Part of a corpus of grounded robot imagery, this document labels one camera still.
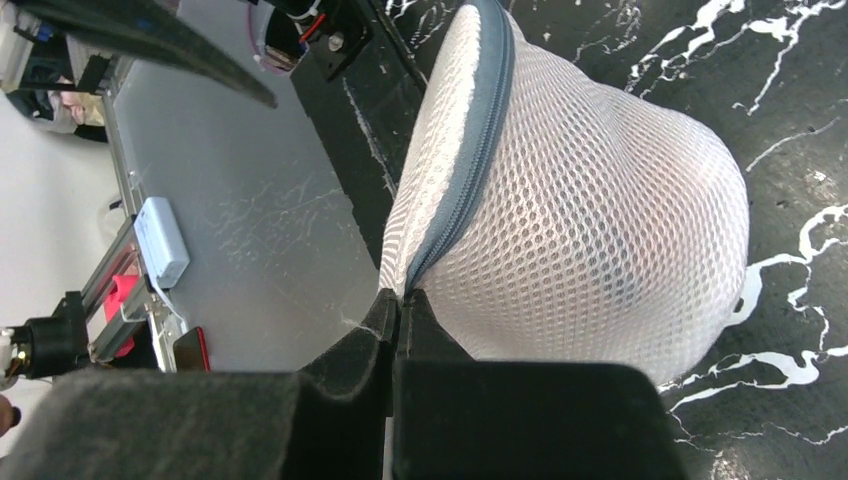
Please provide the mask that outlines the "white mesh laundry basket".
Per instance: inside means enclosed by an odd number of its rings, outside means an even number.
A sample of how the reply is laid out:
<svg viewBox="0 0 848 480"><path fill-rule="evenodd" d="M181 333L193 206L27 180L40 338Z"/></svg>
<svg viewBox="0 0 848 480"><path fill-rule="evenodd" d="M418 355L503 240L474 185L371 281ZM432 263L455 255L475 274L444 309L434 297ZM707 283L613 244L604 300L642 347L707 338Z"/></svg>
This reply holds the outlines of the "white mesh laundry basket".
<svg viewBox="0 0 848 480"><path fill-rule="evenodd" d="M379 285L423 290L476 359L615 362L662 384L730 324L748 241L744 179L710 128L468 1L417 115Z"/></svg>

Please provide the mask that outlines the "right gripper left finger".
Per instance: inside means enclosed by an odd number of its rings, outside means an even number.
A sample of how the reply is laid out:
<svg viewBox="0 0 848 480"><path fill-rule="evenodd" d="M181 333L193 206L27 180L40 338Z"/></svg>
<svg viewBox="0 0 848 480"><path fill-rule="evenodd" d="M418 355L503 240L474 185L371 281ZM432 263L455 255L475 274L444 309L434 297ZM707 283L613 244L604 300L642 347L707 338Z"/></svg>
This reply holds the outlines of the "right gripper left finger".
<svg viewBox="0 0 848 480"><path fill-rule="evenodd" d="M5 479L378 479L397 317L364 320L287 373L89 368L59 379L2 459Z"/></svg>

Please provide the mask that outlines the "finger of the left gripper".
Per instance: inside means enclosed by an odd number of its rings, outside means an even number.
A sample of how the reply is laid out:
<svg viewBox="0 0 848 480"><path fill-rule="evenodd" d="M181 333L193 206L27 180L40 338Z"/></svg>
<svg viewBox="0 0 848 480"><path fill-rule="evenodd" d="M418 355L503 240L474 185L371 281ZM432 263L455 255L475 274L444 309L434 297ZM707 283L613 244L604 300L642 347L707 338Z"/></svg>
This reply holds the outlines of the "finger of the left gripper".
<svg viewBox="0 0 848 480"><path fill-rule="evenodd" d="M15 1L62 33L120 56L208 78L275 108L275 94L236 59L155 1Z"/></svg>

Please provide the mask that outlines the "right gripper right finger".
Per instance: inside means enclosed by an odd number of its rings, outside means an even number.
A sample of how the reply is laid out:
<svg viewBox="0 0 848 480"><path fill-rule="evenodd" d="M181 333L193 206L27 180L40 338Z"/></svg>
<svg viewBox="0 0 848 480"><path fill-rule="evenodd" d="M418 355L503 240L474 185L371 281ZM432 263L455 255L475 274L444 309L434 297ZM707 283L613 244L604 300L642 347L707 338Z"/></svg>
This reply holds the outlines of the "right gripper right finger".
<svg viewBox="0 0 848 480"><path fill-rule="evenodd" d="M683 479L659 394L615 363L475 361L415 291L394 362L396 479Z"/></svg>

